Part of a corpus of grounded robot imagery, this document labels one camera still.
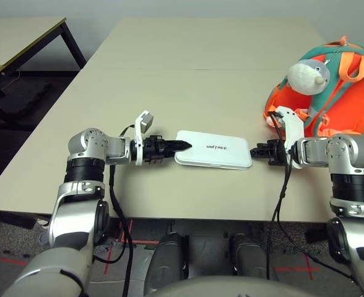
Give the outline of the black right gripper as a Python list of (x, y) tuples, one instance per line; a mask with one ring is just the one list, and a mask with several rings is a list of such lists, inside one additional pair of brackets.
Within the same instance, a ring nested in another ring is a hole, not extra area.
[(284, 140), (280, 139), (270, 139), (265, 144), (258, 143), (250, 150), (250, 154), (252, 158), (268, 158), (270, 166), (285, 166), (288, 163)]

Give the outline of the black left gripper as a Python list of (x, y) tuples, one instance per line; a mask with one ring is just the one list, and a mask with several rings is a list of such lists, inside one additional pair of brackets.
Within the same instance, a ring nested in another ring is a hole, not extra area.
[(179, 152), (191, 148), (192, 145), (183, 140), (165, 141), (162, 136), (152, 135), (143, 140), (143, 161), (146, 163), (161, 163), (169, 157), (167, 152)]

